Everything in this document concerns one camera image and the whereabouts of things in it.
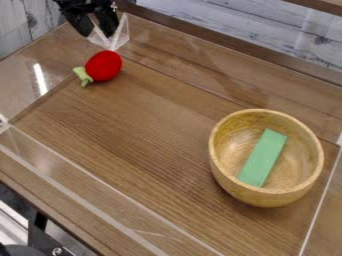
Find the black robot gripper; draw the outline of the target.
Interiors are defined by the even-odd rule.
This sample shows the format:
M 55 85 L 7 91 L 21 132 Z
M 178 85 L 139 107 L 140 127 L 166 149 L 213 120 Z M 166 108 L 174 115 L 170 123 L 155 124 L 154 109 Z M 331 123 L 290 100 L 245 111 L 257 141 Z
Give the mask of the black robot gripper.
M 52 0 L 66 16 L 67 21 L 83 37 L 88 37 L 94 30 L 94 23 L 88 13 L 94 13 L 99 20 L 99 27 L 111 37 L 119 26 L 116 3 L 114 0 Z

